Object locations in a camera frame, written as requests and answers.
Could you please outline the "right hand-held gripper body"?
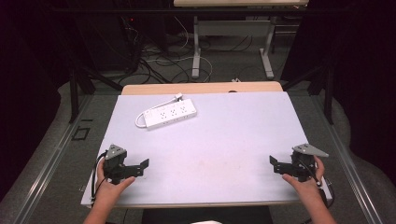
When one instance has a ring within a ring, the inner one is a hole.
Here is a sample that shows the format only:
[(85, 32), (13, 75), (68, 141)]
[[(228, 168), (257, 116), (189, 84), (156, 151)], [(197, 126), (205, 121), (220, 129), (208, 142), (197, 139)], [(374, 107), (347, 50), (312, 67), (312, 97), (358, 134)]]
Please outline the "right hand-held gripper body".
[(328, 158), (329, 154), (310, 144), (301, 144), (293, 147), (292, 150), (292, 167), (296, 170), (294, 176), (297, 177), (300, 182), (305, 182), (309, 176), (312, 176), (318, 181), (315, 178), (315, 156)]

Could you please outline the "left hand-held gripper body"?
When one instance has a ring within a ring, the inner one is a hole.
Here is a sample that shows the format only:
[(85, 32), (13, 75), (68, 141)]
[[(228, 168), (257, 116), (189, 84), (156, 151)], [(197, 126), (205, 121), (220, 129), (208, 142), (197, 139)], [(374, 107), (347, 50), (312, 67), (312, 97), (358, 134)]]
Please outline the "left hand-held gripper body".
[(111, 145), (105, 155), (104, 162), (104, 174), (106, 178), (110, 179), (110, 182), (114, 185), (118, 185), (124, 175), (124, 159), (127, 157), (127, 150)]

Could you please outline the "person's right hand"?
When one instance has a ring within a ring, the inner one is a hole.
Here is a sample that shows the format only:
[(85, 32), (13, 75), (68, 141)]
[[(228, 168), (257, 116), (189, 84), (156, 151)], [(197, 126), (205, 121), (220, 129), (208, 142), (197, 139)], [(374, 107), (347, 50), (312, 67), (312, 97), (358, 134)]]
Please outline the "person's right hand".
[(316, 163), (315, 175), (308, 178), (305, 182), (299, 182), (287, 174), (282, 175), (282, 178), (294, 187), (301, 202), (305, 205), (323, 203), (318, 184), (321, 183), (325, 168), (323, 162), (317, 156), (314, 157), (314, 160)]

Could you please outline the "person's left hand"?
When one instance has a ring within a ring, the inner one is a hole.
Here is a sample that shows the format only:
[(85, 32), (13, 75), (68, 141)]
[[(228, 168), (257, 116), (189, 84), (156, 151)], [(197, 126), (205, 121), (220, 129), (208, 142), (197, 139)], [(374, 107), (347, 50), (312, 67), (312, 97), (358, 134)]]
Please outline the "person's left hand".
[(108, 182), (104, 174), (104, 161), (104, 159), (101, 159), (97, 168), (96, 194), (93, 208), (100, 211), (110, 211), (120, 198), (120, 195), (134, 183), (135, 178), (133, 176), (128, 177), (118, 185)]

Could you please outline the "black floor hatch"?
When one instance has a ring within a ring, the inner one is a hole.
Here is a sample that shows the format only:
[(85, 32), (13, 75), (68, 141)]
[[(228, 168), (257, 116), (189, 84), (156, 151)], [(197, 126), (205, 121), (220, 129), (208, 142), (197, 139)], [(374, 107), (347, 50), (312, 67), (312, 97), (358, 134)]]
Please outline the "black floor hatch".
[(90, 132), (90, 128), (78, 126), (72, 134), (72, 141), (84, 141)]

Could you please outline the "white power strip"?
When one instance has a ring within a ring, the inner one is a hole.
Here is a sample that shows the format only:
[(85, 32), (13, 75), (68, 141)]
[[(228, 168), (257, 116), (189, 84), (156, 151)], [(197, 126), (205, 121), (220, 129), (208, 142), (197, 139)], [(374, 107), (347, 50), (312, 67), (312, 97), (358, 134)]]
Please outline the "white power strip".
[(143, 117), (148, 130), (156, 129), (197, 115), (191, 99), (161, 105), (144, 112)]

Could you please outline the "black metal stand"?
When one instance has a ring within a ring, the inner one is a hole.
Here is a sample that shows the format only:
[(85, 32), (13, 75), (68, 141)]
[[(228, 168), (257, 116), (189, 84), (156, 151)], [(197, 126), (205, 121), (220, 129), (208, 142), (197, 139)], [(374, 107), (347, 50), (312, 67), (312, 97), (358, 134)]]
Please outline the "black metal stand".
[(121, 91), (123, 87), (120, 84), (104, 77), (99, 72), (88, 66), (75, 66), (69, 69), (70, 84), (70, 103), (71, 117), (69, 122), (73, 123), (79, 115), (78, 90), (82, 90), (85, 94), (92, 95), (96, 88), (92, 83), (92, 78), (99, 80), (116, 91)]
[(333, 125), (332, 120), (332, 96), (333, 96), (334, 69), (332, 65), (319, 65), (308, 72), (299, 75), (282, 85), (282, 89), (287, 91), (303, 80), (310, 79), (307, 91), (310, 95), (319, 95), (324, 91), (323, 113), (326, 120)]

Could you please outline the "person's dark clothing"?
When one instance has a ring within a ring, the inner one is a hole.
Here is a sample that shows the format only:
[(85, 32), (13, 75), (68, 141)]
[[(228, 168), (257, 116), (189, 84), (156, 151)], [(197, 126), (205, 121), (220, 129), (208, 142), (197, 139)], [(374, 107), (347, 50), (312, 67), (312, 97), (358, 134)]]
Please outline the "person's dark clothing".
[(273, 224), (267, 206), (145, 209), (142, 224), (191, 224), (202, 221), (220, 224)]

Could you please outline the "black equipment cabinet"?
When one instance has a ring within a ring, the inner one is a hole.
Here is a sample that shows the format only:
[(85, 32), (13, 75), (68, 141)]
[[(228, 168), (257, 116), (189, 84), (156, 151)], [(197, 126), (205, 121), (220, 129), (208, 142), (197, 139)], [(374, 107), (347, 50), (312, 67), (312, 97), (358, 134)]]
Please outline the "black equipment cabinet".
[(97, 70), (134, 72), (137, 69), (138, 58), (127, 45), (119, 16), (83, 14), (75, 19)]

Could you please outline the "white-framed desk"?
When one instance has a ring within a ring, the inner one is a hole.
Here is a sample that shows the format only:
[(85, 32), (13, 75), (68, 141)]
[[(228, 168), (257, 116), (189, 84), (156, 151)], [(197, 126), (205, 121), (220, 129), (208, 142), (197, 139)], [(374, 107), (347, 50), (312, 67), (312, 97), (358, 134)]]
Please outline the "white-framed desk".
[[(309, 3), (309, 0), (174, 0), (175, 7), (187, 9), (299, 9)], [(264, 74), (268, 79), (274, 78), (274, 72), (268, 54), (272, 40), (275, 35), (277, 16), (265, 16), (263, 19), (254, 20), (253, 16), (244, 16), (244, 19), (237, 19), (233, 14), (232, 19), (199, 19), (193, 17), (193, 42), (194, 55), (192, 61), (192, 78), (200, 76), (201, 48), (199, 37), (209, 36), (263, 36), (265, 45), (260, 49)]]

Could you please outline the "aluminium floor rail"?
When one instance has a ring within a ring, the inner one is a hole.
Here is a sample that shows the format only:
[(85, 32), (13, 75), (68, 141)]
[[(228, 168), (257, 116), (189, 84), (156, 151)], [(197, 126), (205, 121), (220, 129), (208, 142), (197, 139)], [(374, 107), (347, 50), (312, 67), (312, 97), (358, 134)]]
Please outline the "aluminium floor rail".
[[(80, 114), (70, 123), (63, 107), (12, 188), (15, 216), (8, 224), (76, 224), (88, 213), (81, 204), (88, 188), (97, 141), (92, 96), (84, 96)], [(84, 141), (72, 141), (76, 128), (90, 128)]]
[(326, 128), (328, 134), (332, 139), (333, 148), (337, 160), (341, 164), (344, 174), (348, 180), (348, 185), (351, 187), (353, 194), (363, 212), (368, 224), (383, 224), (383, 220), (379, 215), (372, 198), (368, 194), (367, 188), (358, 174), (357, 166), (352, 160), (347, 146), (342, 142), (341, 136), (335, 129), (333, 124), (330, 124), (324, 113), (324, 103), (320, 95), (313, 95), (311, 97), (316, 110)]

